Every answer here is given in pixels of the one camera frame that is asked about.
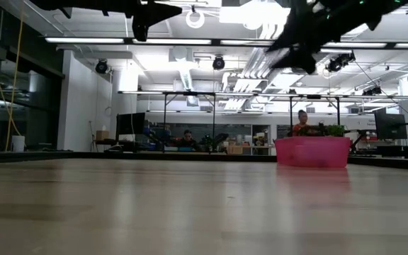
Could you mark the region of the green potted plant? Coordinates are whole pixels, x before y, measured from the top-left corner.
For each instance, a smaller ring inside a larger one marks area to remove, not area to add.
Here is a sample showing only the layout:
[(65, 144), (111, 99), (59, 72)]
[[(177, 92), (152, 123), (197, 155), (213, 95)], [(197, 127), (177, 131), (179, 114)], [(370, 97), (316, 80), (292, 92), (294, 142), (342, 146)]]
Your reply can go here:
[(328, 125), (326, 126), (327, 136), (343, 137), (345, 135), (345, 127), (343, 125)]

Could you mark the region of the pink plastic bin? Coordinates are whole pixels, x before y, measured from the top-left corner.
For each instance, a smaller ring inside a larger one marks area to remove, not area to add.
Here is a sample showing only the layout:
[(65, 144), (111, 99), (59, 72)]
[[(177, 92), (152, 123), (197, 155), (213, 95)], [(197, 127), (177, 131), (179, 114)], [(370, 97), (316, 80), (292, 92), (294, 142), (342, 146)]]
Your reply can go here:
[(345, 168), (351, 141), (348, 137), (287, 137), (275, 140), (279, 164), (309, 168)]

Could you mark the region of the black background workstation frame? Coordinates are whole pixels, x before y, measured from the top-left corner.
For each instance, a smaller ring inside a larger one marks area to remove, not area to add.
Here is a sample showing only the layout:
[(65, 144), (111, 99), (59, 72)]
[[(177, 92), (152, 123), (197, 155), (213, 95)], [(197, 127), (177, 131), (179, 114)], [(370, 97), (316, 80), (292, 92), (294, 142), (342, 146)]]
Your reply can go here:
[(171, 103), (177, 96), (203, 96), (208, 100), (208, 96), (213, 97), (213, 101), (209, 101), (212, 106), (212, 111), (201, 111), (200, 113), (212, 113), (212, 138), (210, 139), (210, 144), (208, 145), (208, 154), (211, 155), (214, 152), (214, 139), (215, 139), (215, 103), (216, 103), (216, 93), (215, 92), (204, 92), (204, 91), (164, 91), (161, 93), (164, 95), (164, 109), (163, 109), (163, 127), (166, 130), (166, 117), (167, 117), (167, 106)]
[(323, 99), (322, 96), (319, 95), (288, 95), (288, 115), (289, 115), (289, 131), (288, 137), (292, 136), (292, 129), (293, 126), (299, 123), (298, 120), (298, 112), (299, 110), (304, 110), (307, 113), (307, 124), (310, 126), (312, 131), (311, 136), (297, 136), (297, 137), (332, 137), (327, 136), (326, 126), (328, 125), (342, 125), (341, 124), (341, 112), (339, 107), (339, 101), (336, 101), (336, 104), (333, 102), (329, 102), (331, 107), (336, 109), (336, 112), (323, 112), (323, 113), (314, 113), (316, 116), (320, 117), (320, 120), (317, 121), (314, 125), (309, 124), (309, 115), (308, 112), (301, 108), (297, 112), (294, 111), (295, 103), (301, 102), (303, 99), (311, 99), (312, 102), (316, 101), (317, 99)]

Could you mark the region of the black computer monitor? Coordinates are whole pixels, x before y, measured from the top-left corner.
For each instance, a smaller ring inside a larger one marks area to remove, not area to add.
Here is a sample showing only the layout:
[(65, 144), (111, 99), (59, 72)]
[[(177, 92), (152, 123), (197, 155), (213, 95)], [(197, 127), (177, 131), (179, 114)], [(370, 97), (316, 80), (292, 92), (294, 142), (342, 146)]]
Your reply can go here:
[(379, 140), (408, 138), (405, 117), (402, 114), (376, 113), (375, 125)]
[(118, 114), (116, 135), (142, 135), (145, 126), (145, 113)]

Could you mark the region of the long ceiling light bar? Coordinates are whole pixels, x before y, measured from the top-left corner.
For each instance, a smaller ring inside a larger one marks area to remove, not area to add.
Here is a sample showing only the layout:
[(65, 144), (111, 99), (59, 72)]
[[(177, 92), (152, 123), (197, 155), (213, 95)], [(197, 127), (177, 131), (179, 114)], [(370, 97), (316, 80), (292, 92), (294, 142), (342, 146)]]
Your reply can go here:
[[(168, 45), (168, 46), (213, 46), (213, 47), (270, 47), (272, 40), (241, 40), (241, 39), (180, 39), (153, 38), (145, 42), (134, 38), (80, 38), (80, 37), (45, 37), (48, 43), (61, 45)], [(408, 42), (328, 42), (322, 49), (354, 49), (354, 50), (408, 50)]]

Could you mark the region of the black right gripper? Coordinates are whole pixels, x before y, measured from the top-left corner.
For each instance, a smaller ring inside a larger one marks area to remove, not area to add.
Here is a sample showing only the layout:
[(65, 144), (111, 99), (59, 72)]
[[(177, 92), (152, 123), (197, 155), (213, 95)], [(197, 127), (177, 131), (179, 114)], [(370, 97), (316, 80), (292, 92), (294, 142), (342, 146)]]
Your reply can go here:
[[(341, 36), (371, 23), (378, 23), (378, 0), (292, 0), (283, 32), (267, 52), (295, 46), (316, 49), (327, 42), (339, 42)], [(285, 68), (313, 74), (316, 61), (307, 51), (289, 50), (271, 65), (271, 69)]]

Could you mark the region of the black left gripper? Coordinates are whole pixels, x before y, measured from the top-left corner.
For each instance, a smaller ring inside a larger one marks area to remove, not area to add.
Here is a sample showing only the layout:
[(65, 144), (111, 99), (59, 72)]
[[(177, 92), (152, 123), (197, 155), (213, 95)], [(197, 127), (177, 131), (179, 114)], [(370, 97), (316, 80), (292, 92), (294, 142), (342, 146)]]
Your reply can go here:
[(126, 13), (132, 16), (132, 31), (137, 41), (146, 41), (151, 26), (182, 13), (182, 8), (140, 0), (58, 0), (59, 7)]

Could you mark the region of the person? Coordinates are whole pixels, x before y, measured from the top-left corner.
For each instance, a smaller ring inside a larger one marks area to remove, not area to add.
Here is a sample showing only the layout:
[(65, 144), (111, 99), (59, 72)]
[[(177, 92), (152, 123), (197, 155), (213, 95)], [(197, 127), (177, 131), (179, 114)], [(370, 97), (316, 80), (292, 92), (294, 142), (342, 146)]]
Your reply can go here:
[(196, 152), (201, 151), (199, 144), (193, 139), (192, 132), (190, 130), (184, 131), (183, 138), (178, 142), (178, 147), (191, 148)]
[(293, 126), (292, 136), (311, 136), (312, 131), (310, 126), (307, 124), (307, 113), (304, 110), (299, 110), (298, 120), (299, 123)]

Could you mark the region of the white cylindrical container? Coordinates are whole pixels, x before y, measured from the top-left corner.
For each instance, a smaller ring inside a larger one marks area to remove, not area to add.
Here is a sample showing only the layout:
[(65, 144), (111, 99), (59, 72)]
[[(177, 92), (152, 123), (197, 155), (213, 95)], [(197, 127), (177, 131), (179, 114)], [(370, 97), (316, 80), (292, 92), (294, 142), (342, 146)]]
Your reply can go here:
[(11, 138), (11, 151), (24, 152), (24, 150), (25, 150), (25, 137), (22, 135), (13, 135)]

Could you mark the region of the black aluminium table frame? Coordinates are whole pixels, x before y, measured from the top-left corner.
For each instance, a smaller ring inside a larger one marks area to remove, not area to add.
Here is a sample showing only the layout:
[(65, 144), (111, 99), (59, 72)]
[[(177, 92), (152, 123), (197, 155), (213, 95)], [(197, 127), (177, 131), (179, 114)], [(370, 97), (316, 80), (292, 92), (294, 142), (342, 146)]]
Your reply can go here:
[[(175, 161), (175, 162), (237, 162), (237, 163), (275, 163), (275, 156), (248, 156), (248, 155), (233, 155), (233, 154), (206, 154), (198, 152), (146, 152), (146, 153), (103, 153), (103, 152), (0, 152), (0, 163), (12, 162), (32, 162), (46, 161), (54, 159), (84, 159), (84, 160), (123, 160), (133, 162), (135, 160), (159, 162), (159, 161)], [(347, 159), (342, 159), (333, 164), (330, 161), (323, 159), (317, 161), (299, 160), (297, 163), (292, 163), (291, 166), (301, 168), (327, 168), (327, 169), (342, 169), (348, 165), (361, 165), (382, 167), (389, 169), (404, 169), (408, 170), (408, 159), (393, 159), (393, 158), (378, 158), (378, 157), (355, 157), (349, 156)]]

